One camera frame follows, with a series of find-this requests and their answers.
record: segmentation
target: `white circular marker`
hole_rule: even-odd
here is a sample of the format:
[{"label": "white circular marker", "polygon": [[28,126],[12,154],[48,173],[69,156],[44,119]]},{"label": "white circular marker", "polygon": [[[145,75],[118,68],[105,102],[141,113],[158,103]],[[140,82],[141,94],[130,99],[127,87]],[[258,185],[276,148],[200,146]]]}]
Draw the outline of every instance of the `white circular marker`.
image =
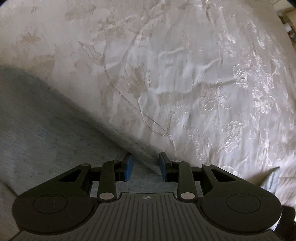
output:
[{"label": "white circular marker", "polygon": [[109,199],[112,199],[114,197],[114,195],[110,192],[103,192],[100,194],[100,199],[103,199],[103,200],[109,200]]},{"label": "white circular marker", "polygon": [[190,200],[190,199],[194,199],[195,195],[191,192],[184,192],[181,194],[181,198],[186,199],[186,200]]}]

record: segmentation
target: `ribbed gray panel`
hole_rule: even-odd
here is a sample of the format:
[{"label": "ribbed gray panel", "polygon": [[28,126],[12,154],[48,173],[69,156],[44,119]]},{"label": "ribbed gray panel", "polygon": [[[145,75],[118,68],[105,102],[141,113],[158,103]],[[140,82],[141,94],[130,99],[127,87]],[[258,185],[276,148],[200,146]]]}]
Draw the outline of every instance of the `ribbed gray panel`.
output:
[{"label": "ribbed gray panel", "polygon": [[84,225],[68,233],[41,236],[20,232],[13,241],[281,241],[272,231],[236,235],[208,223],[195,204],[176,200],[171,193],[124,193],[100,204]]}]

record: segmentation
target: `mattress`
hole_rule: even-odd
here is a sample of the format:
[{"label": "mattress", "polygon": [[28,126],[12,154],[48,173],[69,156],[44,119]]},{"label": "mattress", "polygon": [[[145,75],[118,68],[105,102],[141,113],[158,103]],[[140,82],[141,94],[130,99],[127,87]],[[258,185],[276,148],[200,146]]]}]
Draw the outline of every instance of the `mattress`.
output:
[{"label": "mattress", "polygon": [[254,184],[280,167],[296,207],[296,53],[269,1],[8,0],[0,43],[151,170],[160,151]]}]

